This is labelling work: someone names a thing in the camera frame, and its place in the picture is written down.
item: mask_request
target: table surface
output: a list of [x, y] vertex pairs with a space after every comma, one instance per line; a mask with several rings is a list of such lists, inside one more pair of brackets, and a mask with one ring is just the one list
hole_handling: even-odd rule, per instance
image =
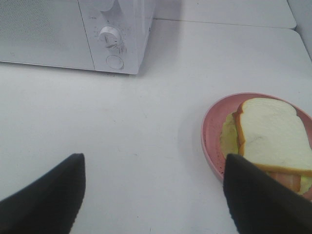
[[268, 27], [155, 20], [137, 76], [0, 63], [0, 199], [85, 153], [71, 233], [237, 233], [201, 149], [205, 112], [260, 92], [312, 115], [311, 87], [300, 36]]
[[287, 0], [158, 0], [155, 18], [295, 28]]

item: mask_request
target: microwave door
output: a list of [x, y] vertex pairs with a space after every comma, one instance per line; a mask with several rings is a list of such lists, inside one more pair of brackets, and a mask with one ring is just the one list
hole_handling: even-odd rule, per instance
[[0, 61], [94, 70], [78, 0], [0, 0]]

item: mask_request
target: bread slice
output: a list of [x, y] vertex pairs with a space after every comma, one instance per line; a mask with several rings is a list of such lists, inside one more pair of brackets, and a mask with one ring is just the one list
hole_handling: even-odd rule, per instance
[[260, 169], [312, 176], [305, 127], [288, 103], [271, 98], [243, 102], [236, 115], [239, 153]]

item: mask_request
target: microwave dial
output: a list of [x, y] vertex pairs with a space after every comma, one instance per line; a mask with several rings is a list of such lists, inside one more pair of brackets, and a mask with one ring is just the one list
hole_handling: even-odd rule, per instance
[[121, 33], [111, 26], [105, 26], [101, 29], [99, 40], [103, 42], [107, 49], [116, 48], [122, 43]]

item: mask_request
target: sandwich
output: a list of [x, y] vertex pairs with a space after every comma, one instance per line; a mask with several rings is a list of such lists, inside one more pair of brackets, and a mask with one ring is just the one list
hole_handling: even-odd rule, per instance
[[252, 98], [223, 124], [224, 156], [239, 153], [284, 186], [304, 194], [312, 185], [312, 149], [296, 109], [272, 98]]

